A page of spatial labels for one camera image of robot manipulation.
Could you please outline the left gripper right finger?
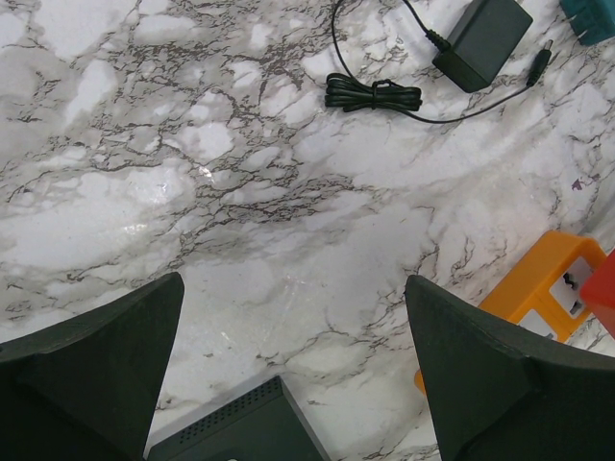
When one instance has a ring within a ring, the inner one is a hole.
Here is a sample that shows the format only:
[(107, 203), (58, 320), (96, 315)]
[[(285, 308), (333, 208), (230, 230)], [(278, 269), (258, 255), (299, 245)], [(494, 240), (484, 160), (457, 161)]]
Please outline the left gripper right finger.
[(513, 325), (422, 276), (405, 296), (442, 459), (613, 459), (613, 357)]

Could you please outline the small teal plug adapter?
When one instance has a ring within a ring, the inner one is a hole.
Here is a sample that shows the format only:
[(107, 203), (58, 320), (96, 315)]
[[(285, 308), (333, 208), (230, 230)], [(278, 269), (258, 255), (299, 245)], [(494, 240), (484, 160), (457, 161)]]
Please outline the small teal plug adapter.
[(560, 0), (559, 5), (583, 46), (614, 37), (614, 0)]

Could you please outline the red cube socket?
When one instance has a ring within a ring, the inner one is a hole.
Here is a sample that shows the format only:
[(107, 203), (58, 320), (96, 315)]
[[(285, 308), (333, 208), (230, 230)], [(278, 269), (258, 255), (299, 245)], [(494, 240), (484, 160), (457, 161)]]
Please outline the red cube socket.
[(615, 255), (611, 252), (580, 289), (586, 307), (615, 336)]

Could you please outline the orange power strip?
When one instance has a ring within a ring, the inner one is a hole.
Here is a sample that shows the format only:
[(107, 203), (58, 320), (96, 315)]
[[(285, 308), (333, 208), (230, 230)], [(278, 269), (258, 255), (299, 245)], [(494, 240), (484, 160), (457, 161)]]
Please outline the orange power strip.
[(590, 315), (580, 288), (606, 261), (591, 237), (545, 232), (479, 304), (479, 309), (565, 343)]

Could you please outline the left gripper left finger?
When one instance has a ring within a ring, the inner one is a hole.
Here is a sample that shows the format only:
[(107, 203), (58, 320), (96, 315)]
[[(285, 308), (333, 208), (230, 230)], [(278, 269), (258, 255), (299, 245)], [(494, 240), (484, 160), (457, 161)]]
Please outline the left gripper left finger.
[(2, 343), (2, 459), (142, 459), (184, 293), (170, 273)]

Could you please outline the black charger with cable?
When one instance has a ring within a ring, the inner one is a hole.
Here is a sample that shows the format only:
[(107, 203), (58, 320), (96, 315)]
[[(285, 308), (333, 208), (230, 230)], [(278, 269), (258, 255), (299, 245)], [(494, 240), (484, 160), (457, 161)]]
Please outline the black charger with cable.
[[(426, 39), (437, 50), (432, 64), (466, 93), (477, 92), (493, 83), (532, 23), (531, 16), (516, 1), (473, 1), (449, 36), (443, 37), (427, 27), (410, 2), (406, 1), (405, 5)], [(344, 71), (327, 76), (325, 106), (329, 109), (345, 112), (381, 109), (430, 125), (454, 124), (482, 115), (532, 89), (552, 58), (553, 43), (548, 41), (535, 55), (522, 88), (484, 109), (456, 118), (424, 118), (418, 115), (423, 104), (420, 88), (399, 85), (389, 79), (364, 85), (352, 74), (342, 56), (335, 29), (341, 6), (342, 3), (337, 2), (333, 7), (331, 33), (335, 53)]]

